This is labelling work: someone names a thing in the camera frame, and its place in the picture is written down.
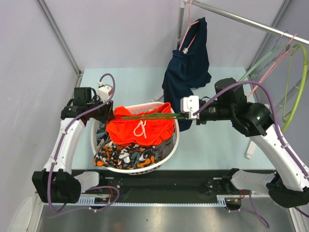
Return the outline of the dark green hanger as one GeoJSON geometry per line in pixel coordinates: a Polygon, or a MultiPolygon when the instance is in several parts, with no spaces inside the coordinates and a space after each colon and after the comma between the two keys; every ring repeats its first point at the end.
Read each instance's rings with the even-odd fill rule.
{"type": "Polygon", "coordinates": [[[179,113],[151,113],[138,116],[122,116],[123,120],[174,120],[178,118],[179,113]]]}

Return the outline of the orange mesh shorts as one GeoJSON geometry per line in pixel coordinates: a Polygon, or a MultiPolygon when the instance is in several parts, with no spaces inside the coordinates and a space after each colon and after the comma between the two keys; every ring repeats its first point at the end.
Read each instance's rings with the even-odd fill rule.
{"type": "Polygon", "coordinates": [[[107,123],[106,131],[111,140],[117,145],[130,143],[143,146],[159,145],[172,137],[174,121],[172,119],[150,119],[146,116],[155,113],[171,113],[170,103],[138,114],[131,113],[123,106],[116,107],[114,118],[107,123]]]}

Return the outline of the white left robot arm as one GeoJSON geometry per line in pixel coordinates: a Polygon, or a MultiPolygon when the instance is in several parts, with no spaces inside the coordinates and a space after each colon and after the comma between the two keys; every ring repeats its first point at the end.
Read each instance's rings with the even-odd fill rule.
{"type": "Polygon", "coordinates": [[[74,89],[73,98],[61,111],[60,130],[53,151],[42,171],[32,175],[34,187],[44,203],[76,203],[89,189],[96,193],[106,189],[106,180],[97,172],[84,171],[73,176],[72,162],[88,120],[107,122],[112,117],[112,96],[110,85],[74,89]]]}

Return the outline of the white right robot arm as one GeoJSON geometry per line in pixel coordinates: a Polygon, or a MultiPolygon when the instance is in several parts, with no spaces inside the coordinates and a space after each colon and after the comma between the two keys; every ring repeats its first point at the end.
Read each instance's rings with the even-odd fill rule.
{"type": "Polygon", "coordinates": [[[223,189],[228,194],[251,190],[266,194],[278,205],[293,208],[309,203],[309,169],[285,139],[272,100],[269,107],[249,102],[243,85],[259,85],[256,81],[237,82],[225,78],[215,83],[216,94],[208,101],[191,95],[181,99],[181,116],[205,125],[208,121],[229,120],[232,127],[248,137],[266,155],[275,168],[270,174],[231,169],[223,176],[223,189]]]}

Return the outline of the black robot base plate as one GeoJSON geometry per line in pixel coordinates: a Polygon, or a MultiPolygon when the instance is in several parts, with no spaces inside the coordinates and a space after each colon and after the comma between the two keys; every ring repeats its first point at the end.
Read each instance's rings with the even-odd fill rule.
{"type": "Polygon", "coordinates": [[[243,190],[246,194],[254,191],[252,187],[237,187],[231,182],[232,175],[238,169],[231,170],[156,170],[146,174],[121,174],[108,170],[96,170],[100,185],[120,186],[123,195],[130,190],[189,190],[212,194],[237,194],[243,190]]]}

